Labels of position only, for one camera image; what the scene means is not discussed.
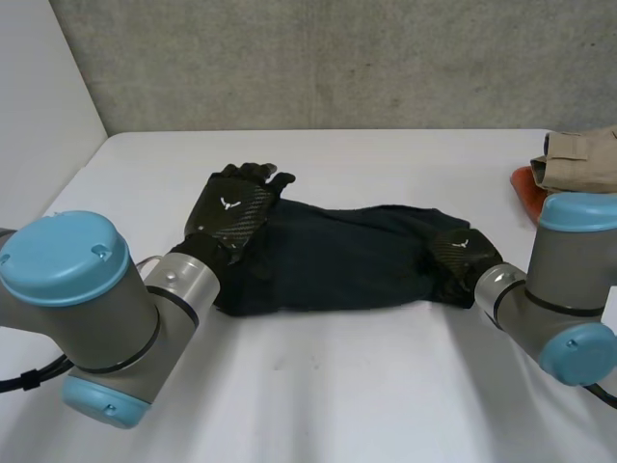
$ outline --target white logo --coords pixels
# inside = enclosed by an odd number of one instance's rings
[[[461,244],[456,244],[456,243],[452,243],[452,246],[455,248],[465,248],[467,249],[467,245],[469,244],[469,240],[466,239],[464,243]]]
[[[221,204],[223,205],[225,210],[228,210],[228,209],[231,209],[232,207],[236,207],[237,205],[241,205],[242,203],[240,203],[239,201],[237,203],[234,203],[234,204],[226,203],[225,199],[223,197],[221,197]]]

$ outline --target orange fabric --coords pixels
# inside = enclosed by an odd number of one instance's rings
[[[536,185],[530,167],[521,167],[514,171],[510,183],[523,203],[525,212],[537,225],[547,192]]]

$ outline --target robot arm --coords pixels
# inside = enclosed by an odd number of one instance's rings
[[[617,338],[601,323],[617,282],[617,199],[547,199],[529,272],[508,263],[475,287],[478,306],[538,365],[569,386],[590,386],[617,365]]]
[[[139,423],[214,302],[217,273],[241,259],[289,174],[227,166],[213,175],[185,239],[142,281],[113,224],[91,212],[0,234],[0,325],[49,336],[75,365],[72,408],[120,428]]]

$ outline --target black ring band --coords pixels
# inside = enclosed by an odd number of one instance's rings
[[[495,303],[493,304],[493,323],[495,324],[495,326],[497,328],[499,328],[501,331],[503,331],[503,328],[501,328],[501,325],[499,325],[499,319],[497,318],[497,312],[499,309],[499,306],[501,305],[501,301],[503,300],[503,298],[505,297],[505,295],[510,292],[512,289],[514,289],[515,287],[518,287],[520,285],[524,285],[525,284],[525,280],[518,280],[517,282],[514,282],[512,285],[508,286],[506,289],[504,289],[499,296],[497,297],[497,299],[495,300]]]
[[[148,352],[150,350],[150,348],[156,342],[156,339],[158,338],[158,334],[160,333],[160,331],[161,331],[161,314],[158,312],[158,309],[156,309],[156,327],[154,328],[154,332],[152,333],[152,336],[150,336],[150,339],[148,340],[148,342],[146,342],[146,345],[144,347],[142,347],[139,350],[139,352],[137,352],[135,355],[132,355],[128,359],[120,362],[119,364],[115,364],[115,365],[113,365],[111,367],[105,367],[105,368],[84,368],[84,367],[79,367],[78,365],[76,365],[76,367],[78,367],[82,371],[86,371],[87,373],[91,373],[91,374],[113,373],[114,371],[118,371],[119,369],[126,368],[129,365],[134,364],[135,362],[137,362],[142,357],[144,357],[144,355],[146,355],[146,352]]]
[[[576,309],[574,307],[552,304],[551,302],[547,302],[544,299],[540,299],[538,296],[532,294],[527,290],[527,288],[524,290],[524,295],[527,296],[527,299],[533,302],[536,306],[546,309],[547,311],[562,313],[564,315],[591,318],[594,316],[601,316],[604,313],[604,306],[597,309]]]
[[[150,294],[155,294],[157,296],[164,297],[170,302],[173,302],[174,304],[176,304],[178,307],[182,309],[184,313],[188,315],[189,318],[191,318],[191,321],[193,321],[193,323],[195,324],[195,328],[200,326],[200,318],[197,316],[193,308],[189,306],[189,304],[184,299],[182,299],[179,296],[176,296],[172,292],[167,291],[166,289],[163,289],[162,287],[159,287],[159,286],[146,286],[146,289],[148,290]]]

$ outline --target gray concrete wall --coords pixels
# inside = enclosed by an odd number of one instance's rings
[[[613,0],[51,0],[111,134],[617,123]]]

